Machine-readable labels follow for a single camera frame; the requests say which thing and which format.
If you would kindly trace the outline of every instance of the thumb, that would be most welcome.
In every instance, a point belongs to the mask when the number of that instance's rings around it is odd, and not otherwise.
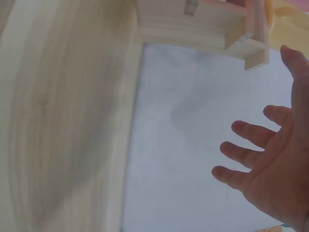
[[[293,78],[292,110],[295,130],[299,139],[309,140],[309,62],[299,51],[281,47],[283,63]]]

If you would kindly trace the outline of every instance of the hand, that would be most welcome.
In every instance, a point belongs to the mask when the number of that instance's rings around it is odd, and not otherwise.
[[[272,105],[264,109],[265,116],[281,126],[280,131],[235,122],[232,130],[237,135],[265,150],[224,142],[220,150],[251,171],[215,167],[212,174],[240,190],[261,211],[297,231],[309,231],[309,62],[286,46],[281,56],[294,78],[292,109]]]

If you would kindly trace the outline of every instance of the yellow plastic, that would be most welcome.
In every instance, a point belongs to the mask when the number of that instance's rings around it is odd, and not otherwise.
[[[270,48],[287,45],[309,57],[309,15],[284,0],[265,0],[265,6]]]

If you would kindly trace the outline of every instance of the white backdrop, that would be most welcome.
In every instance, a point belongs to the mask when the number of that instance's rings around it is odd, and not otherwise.
[[[253,232],[280,223],[217,182],[212,167],[245,170],[224,157],[223,141],[254,147],[230,129],[246,120],[274,130],[267,104],[290,106],[292,78],[271,63],[245,72],[242,60],[147,45],[129,153],[124,232]]]

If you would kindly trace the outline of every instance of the light wood surface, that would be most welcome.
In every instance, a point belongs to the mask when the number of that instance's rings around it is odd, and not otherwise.
[[[16,0],[0,41],[1,232],[120,231],[135,9]]]
[[[262,0],[236,5],[218,0],[137,0],[139,27],[147,43],[171,44],[246,61],[251,69],[267,63],[261,21]]]
[[[255,3],[255,34],[253,39],[262,42],[265,47],[262,51],[245,59],[245,70],[252,70],[269,64],[269,38],[268,23],[266,19],[264,1],[257,0]]]

